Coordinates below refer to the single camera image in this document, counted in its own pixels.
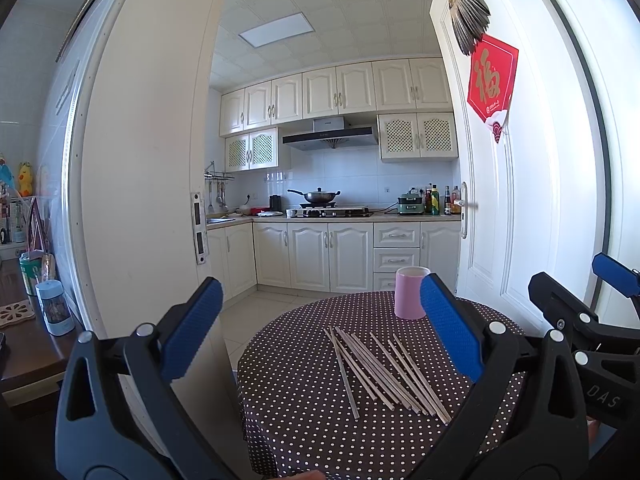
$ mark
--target round table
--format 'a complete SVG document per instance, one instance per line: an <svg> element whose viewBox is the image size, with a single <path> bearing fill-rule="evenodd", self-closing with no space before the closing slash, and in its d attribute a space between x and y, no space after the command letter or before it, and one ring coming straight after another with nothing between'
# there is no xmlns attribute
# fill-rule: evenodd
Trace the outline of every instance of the round table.
<svg viewBox="0 0 640 480"><path fill-rule="evenodd" d="M495 310L469 303L485 319L522 333ZM347 294L300 306L258 332L238 363L252 468L268 478L319 469L336 479L402 479L434 446L444 425L437 416L418 415L401 405L391 411L374 402L345 364L360 412L355 421L334 348L322 330L329 326L355 333L389 370L392 365L369 332L385 346L395 333L452 416L468 394L471 383L456 372L428 318L396 317L393 292ZM500 442L522 377L512 377L480 452Z"/></svg>

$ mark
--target lattice cabinet door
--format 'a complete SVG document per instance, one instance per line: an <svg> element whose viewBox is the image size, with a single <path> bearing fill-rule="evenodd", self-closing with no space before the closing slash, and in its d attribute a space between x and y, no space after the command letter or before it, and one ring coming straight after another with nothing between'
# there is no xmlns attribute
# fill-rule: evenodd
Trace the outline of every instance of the lattice cabinet door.
<svg viewBox="0 0 640 480"><path fill-rule="evenodd" d="M458 142L452 113L418 114L420 156L456 158Z"/></svg>
<svg viewBox="0 0 640 480"><path fill-rule="evenodd" d="M379 115L378 133L383 160L420 157L416 114Z"/></svg>
<svg viewBox="0 0 640 480"><path fill-rule="evenodd" d="M278 130L271 128L249 134L249 168L274 168L278 165Z"/></svg>
<svg viewBox="0 0 640 480"><path fill-rule="evenodd" d="M225 139L225 163L227 171L249 169L249 135Z"/></svg>

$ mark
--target yellow duck toy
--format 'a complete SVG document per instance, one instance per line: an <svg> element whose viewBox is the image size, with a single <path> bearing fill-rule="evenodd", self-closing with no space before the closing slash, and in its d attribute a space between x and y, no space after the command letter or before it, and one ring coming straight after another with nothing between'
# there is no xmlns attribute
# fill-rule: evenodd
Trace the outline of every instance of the yellow duck toy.
<svg viewBox="0 0 640 480"><path fill-rule="evenodd" d="M18 171L18 192L20 196L33 195L33 173L31 173L31 164L22 162L20 171Z"/></svg>

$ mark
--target range hood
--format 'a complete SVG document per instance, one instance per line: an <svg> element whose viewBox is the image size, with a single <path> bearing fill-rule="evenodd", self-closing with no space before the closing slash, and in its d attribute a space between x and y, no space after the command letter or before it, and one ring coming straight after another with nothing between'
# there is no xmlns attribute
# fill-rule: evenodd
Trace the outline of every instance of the range hood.
<svg viewBox="0 0 640 480"><path fill-rule="evenodd" d="M326 150L327 148L351 148L353 146L375 146L378 143L373 126L350 128L343 117L314 120L314 130L308 134L282 137L282 143L297 150Z"/></svg>

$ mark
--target countertop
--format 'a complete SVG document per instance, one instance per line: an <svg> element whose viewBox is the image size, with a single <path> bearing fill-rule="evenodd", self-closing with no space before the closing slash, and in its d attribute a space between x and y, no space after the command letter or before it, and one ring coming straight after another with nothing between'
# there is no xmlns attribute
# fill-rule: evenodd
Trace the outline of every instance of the countertop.
<svg viewBox="0 0 640 480"><path fill-rule="evenodd" d="M398 213L384 214L373 213L372 216L364 218L287 218L286 216L243 216L228 222L219 222L217 224L207 225L207 230L229 227L232 225L247 224L249 222L311 222L311 223L360 223L360 222L460 222L460 215L399 215Z"/></svg>
<svg viewBox="0 0 640 480"><path fill-rule="evenodd" d="M0 297L2 304L28 298L18 260L0 264ZM40 381L65 371L69 354L76 342L76 329L63 336L52 336L42 319L37 298L29 298L36 314L33 319L6 326L6 351L0 356L0 392L6 392Z"/></svg>

